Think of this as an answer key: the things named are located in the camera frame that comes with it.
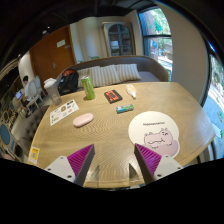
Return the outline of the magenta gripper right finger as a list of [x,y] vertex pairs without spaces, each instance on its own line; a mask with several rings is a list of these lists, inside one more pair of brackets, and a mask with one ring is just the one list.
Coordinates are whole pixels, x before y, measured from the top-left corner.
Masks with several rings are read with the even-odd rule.
[[171,156],[160,155],[140,144],[135,144],[134,154],[146,184],[182,169],[182,166]]

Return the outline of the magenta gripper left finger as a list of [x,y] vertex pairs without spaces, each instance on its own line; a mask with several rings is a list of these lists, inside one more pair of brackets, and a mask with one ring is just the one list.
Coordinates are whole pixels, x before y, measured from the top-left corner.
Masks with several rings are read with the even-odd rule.
[[82,186],[94,155],[95,148],[94,145],[91,144],[74,152],[68,157],[59,156],[48,165],[45,170],[76,185]]

